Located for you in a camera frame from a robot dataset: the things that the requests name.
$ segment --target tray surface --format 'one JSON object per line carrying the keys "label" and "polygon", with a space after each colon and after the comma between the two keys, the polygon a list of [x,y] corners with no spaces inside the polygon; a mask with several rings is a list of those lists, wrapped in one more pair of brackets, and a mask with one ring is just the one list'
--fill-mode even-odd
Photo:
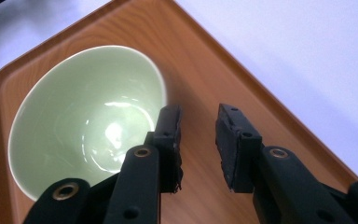
{"label": "tray surface", "polygon": [[346,190],[358,180],[173,1],[116,0],[0,71],[0,223],[22,223],[33,204],[7,163],[8,136],[22,100],[54,65],[103,45],[150,57],[164,76],[169,104],[184,110],[183,190],[162,194],[162,223],[258,223],[252,195],[230,193],[223,177],[214,144],[219,103],[238,107],[266,145],[294,151],[321,182]]}

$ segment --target bowl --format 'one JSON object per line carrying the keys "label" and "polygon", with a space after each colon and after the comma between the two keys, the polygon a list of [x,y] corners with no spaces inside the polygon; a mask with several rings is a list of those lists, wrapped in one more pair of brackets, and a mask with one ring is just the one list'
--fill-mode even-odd
{"label": "bowl", "polygon": [[15,182],[36,201],[64,178],[103,181],[154,131],[165,105],[163,78],[143,53],[102,46],[71,56],[34,85],[14,118],[8,161]]}

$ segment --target white surface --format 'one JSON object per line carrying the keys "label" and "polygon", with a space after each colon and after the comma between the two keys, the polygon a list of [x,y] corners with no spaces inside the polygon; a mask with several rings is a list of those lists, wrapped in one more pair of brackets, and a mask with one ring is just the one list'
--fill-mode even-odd
{"label": "white surface", "polygon": [[[106,0],[6,0],[0,68]],[[358,174],[358,1],[178,0]]]}

